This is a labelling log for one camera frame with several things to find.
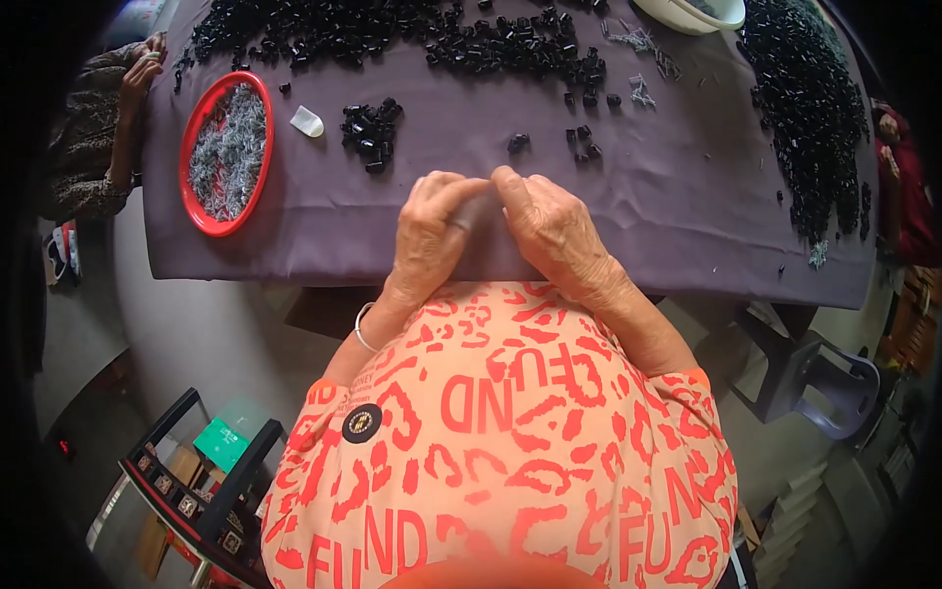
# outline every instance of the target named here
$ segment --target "silver bangle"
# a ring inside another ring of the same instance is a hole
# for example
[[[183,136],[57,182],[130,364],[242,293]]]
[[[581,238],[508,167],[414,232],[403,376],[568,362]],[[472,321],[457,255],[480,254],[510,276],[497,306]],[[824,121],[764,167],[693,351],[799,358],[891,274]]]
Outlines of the silver bangle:
[[[360,309],[360,312],[356,314],[356,320],[353,322],[353,333],[356,334],[356,338],[360,340],[360,343],[363,344],[364,348],[366,348],[367,350],[370,350],[373,353],[380,353],[379,350],[367,344],[363,340],[363,336],[360,334],[360,318],[364,315],[366,310],[369,309],[369,307],[373,306],[374,304],[376,303],[373,302],[373,303],[367,303],[363,305],[363,308]]]

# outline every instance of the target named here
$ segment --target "pile of black plastic pieces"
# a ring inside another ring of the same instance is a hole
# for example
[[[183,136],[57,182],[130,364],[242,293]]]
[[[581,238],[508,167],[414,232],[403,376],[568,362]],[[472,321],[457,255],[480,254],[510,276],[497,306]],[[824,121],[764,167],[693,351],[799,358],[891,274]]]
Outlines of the pile of black plastic pieces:
[[[369,173],[383,173],[393,160],[393,141],[396,139],[396,119],[402,106],[387,97],[379,107],[370,105],[344,106],[347,119],[340,124],[344,133],[341,144],[352,147],[366,162]]]
[[[792,224],[814,245],[827,239],[836,205],[839,231],[850,234],[862,212],[854,149],[869,130],[834,29],[808,0],[748,0],[740,35],[737,46],[755,70],[753,105],[774,133],[791,190]],[[862,239],[868,228],[869,220]]]
[[[608,0],[576,0],[577,8],[604,14]],[[497,16],[491,24],[464,15],[462,2],[438,0],[214,0],[209,14],[193,27],[190,47],[199,63],[230,53],[233,69],[247,56],[269,65],[290,61],[302,70],[330,57],[359,68],[378,56],[396,35],[423,42],[430,66],[443,64],[456,73],[489,74],[500,70],[532,73],[538,79],[555,74],[568,84],[598,84],[605,79],[605,60],[578,58],[572,15],[545,8],[531,18]],[[474,8],[491,12],[491,5]],[[250,44],[259,35],[258,46]],[[193,65],[189,49],[177,68]]]

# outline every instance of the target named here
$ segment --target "table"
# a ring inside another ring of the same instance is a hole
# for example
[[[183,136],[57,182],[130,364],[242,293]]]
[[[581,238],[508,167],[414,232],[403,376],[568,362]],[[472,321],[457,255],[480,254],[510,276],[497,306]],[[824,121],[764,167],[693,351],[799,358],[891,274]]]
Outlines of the table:
[[[481,18],[473,3],[466,4],[465,21]],[[501,0],[497,8],[484,17],[493,21],[498,12],[516,17],[540,10],[525,0]],[[168,33],[168,62],[208,10],[208,0],[181,0]],[[610,26],[619,27],[615,19],[622,17],[652,29],[655,42],[683,68],[679,81],[665,81],[650,55],[604,41],[598,17],[570,12],[580,53],[597,46],[608,63],[603,95],[615,92],[625,99],[617,112],[604,103],[594,112],[581,105],[570,112],[562,101],[565,87],[556,79],[537,83],[501,74],[483,80],[430,71],[421,45],[401,40],[382,57],[368,58],[359,72],[321,61],[306,74],[292,75],[287,63],[272,69],[253,62],[252,70],[271,89],[290,80],[292,91],[287,97],[273,92],[271,171],[252,218],[224,238],[207,237],[189,221],[177,166],[190,111],[230,71],[230,59],[221,55],[188,70],[179,95],[172,92],[168,69],[155,80],[146,109],[144,219],[154,278],[381,284],[392,267],[398,211],[416,177],[436,169],[487,176],[510,163],[522,174],[542,173],[583,199],[609,250],[646,292],[701,291],[859,308],[876,232],[863,243],[857,235],[832,239],[824,267],[808,267],[808,250],[789,223],[790,199],[781,206],[775,199],[776,190],[788,191],[771,137],[759,128],[759,113],[751,106],[754,75],[735,49],[735,35],[688,37],[613,2]],[[853,53],[846,51],[851,76],[860,83]],[[630,102],[628,78],[638,73],[657,108]],[[386,96],[396,98],[405,115],[391,169],[370,176],[341,147],[338,125],[344,105],[378,104]],[[309,139],[288,124],[301,104],[325,121],[325,136]],[[564,129],[581,124],[592,128],[605,152],[600,165],[577,166],[572,159]],[[507,154],[513,133],[530,134],[528,152]],[[858,146],[857,168],[861,182],[877,186],[876,157],[865,141]],[[877,210],[874,198],[871,215]],[[832,219],[829,233],[835,230]],[[453,277],[539,275],[520,258],[493,203]]]

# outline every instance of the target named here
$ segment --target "elderly woman's hand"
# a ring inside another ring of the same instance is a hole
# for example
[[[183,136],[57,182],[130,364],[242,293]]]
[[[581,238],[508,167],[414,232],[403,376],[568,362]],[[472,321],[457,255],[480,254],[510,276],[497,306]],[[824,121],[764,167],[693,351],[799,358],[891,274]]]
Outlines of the elderly woman's hand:
[[[432,172],[415,181],[399,213],[396,259],[386,279],[393,300],[418,308],[448,279],[468,237],[467,230],[449,223],[448,217],[488,184],[454,172]]]
[[[491,179],[520,254],[564,293],[592,309],[626,280],[576,196],[543,176],[522,178],[507,166],[494,170]]]

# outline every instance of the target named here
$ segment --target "patterned sleeve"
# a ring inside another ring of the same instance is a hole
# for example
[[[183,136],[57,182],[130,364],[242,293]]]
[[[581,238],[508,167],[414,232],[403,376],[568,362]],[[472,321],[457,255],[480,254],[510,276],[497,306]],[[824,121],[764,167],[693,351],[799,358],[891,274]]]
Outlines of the patterned sleeve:
[[[98,70],[112,66],[121,66],[124,69],[134,65],[134,50],[143,45],[143,41],[128,43],[112,51],[106,51],[85,62],[86,70]]]
[[[56,200],[75,219],[104,219],[121,212],[131,190],[122,190],[111,181],[111,170],[102,180],[71,182],[59,187]]]
[[[723,531],[723,549],[732,539],[737,509],[736,466],[720,431],[720,417],[701,368],[651,379],[687,454],[687,469],[699,487],[704,508]]]
[[[345,386],[326,379],[318,380],[307,391],[298,421],[284,446],[275,479],[265,496],[262,550],[266,560],[275,556],[267,554],[266,548],[277,549],[280,544],[272,540],[298,525],[298,517],[291,515],[295,505],[306,505],[317,494],[317,486],[305,482],[313,471],[323,469],[328,451],[340,443],[340,432],[328,429],[328,425],[334,410],[346,396]],[[324,443],[315,450],[321,440]],[[317,482],[319,477],[310,480]]]

